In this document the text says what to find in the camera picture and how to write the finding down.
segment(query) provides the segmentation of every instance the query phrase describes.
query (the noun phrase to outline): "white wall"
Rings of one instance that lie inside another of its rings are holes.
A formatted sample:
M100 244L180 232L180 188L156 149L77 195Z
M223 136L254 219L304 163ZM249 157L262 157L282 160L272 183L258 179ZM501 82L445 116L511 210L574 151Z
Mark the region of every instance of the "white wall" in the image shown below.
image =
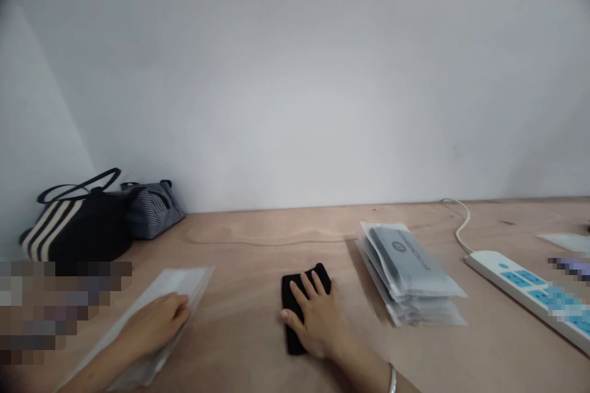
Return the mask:
M0 257L20 255L45 189L95 175L35 35L15 0L0 2Z
M190 211L590 192L590 0L19 0L98 169Z

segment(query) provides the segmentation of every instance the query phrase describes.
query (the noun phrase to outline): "striped handbag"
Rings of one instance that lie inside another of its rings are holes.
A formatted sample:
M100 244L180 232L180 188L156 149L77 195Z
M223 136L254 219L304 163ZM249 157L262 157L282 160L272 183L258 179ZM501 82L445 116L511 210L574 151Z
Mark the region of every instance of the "striped handbag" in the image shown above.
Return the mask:
M45 208L35 225L20 237L20 245L33 261L99 262L112 261L131 247L132 237L125 215L136 189L121 199L104 190L121 174L111 169L79 185L63 184L47 189L37 197ZM87 186L110 176L102 187ZM48 200L61 187L72 187ZM85 190L86 195L68 196Z
M110 194L127 198L138 189L126 216L134 239L153 239L186 216L172 192L170 180L151 184L125 182L120 191Z

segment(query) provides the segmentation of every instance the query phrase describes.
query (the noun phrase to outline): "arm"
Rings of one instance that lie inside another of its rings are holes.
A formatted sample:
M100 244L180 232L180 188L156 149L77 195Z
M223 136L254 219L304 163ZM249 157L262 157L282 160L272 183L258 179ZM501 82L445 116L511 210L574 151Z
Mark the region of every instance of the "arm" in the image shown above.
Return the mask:
M78 372L59 393L104 391L135 361L164 347L189 318L186 296L170 294L138 310L119 336Z
M344 322L335 280L332 280L332 292L326 295L315 272L312 272L312 278L317 292L307 276L301 274L309 300L295 283L291 283L291 291L303 310L305 324L291 310L283 310L281 318L297 333L299 341L311 355L333 360L357 391L389 393L391 366L359 340ZM397 373L396 378L396 393L419 393L401 374Z

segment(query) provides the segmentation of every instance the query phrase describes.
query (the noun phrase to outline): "stack of plastic packages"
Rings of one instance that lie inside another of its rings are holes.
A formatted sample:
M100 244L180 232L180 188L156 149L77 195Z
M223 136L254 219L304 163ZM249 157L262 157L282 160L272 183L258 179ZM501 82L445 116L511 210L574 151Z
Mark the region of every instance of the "stack of plastic packages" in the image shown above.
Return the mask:
M86 355L86 358L78 365L74 372L66 379L69 381L77 372L84 368L103 348L107 347L119 334L127 320L139 309L162 295L176 292L179 295L189 297L188 308L193 313L197 309L200 299L205 292L207 284L213 274L212 268L189 269L165 269L152 282L136 302L125 314L111 327L98 344ZM186 324L178 331L176 336L162 349L153 355L140 359L128 367L112 384L107 391L130 390L140 386L148 386L162 369L168 356L180 340Z
M404 224L361 225L357 246L395 325L467 325L450 300L467 294Z

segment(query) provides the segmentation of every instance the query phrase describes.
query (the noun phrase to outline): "power strip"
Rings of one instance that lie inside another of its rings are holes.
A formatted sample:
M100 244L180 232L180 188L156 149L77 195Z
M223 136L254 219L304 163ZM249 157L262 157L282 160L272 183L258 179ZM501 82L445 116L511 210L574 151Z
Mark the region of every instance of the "power strip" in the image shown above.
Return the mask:
M590 306L498 252L473 252L465 263L590 356Z

